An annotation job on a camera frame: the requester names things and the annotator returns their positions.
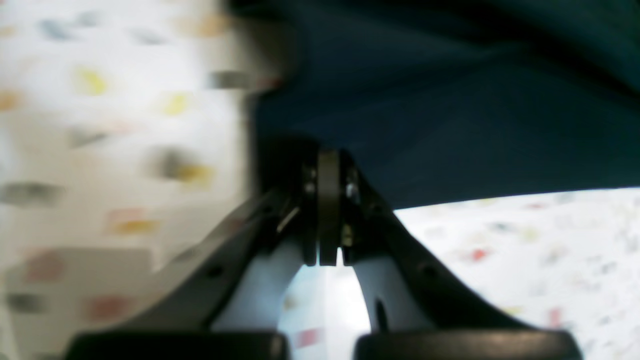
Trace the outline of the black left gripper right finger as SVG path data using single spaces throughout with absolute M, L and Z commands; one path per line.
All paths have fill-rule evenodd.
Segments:
M 371 332 L 355 360 L 581 360 L 564 330 L 489 304 L 409 233 L 354 160 L 327 151 L 327 262 L 354 270 Z

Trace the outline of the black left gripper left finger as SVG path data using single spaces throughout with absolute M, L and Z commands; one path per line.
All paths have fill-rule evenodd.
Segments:
M 304 265 L 330 264 L 330 151 L 244 207 L 246 219 L 176 289 L 121 325 L 76 337 L 67 360 L 289 360 L 278 331 Z

